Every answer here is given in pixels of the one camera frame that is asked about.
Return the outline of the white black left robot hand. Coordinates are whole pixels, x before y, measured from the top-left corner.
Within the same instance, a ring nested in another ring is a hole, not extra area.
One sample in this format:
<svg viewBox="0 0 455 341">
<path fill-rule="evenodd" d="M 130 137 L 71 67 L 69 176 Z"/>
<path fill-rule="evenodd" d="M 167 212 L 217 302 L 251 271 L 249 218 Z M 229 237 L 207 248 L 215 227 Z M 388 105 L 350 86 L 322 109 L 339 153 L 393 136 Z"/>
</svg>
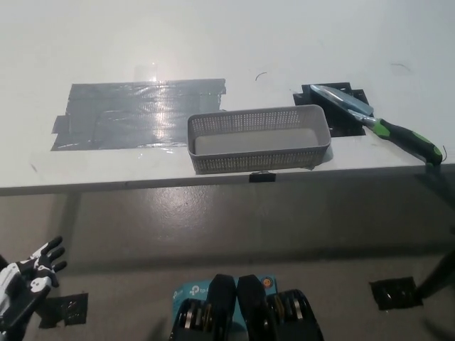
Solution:
<svg viewBox="0 0 455 341">
<path fill-rule="evenodd" d="M 1 339 L 23 338 L 27 325 L 52 289 L 59 287 L 57 273 L 66 261 L 55 263 L 65 253 L 57 236 L 28 258 L 1 267 Z"/>
</svg>

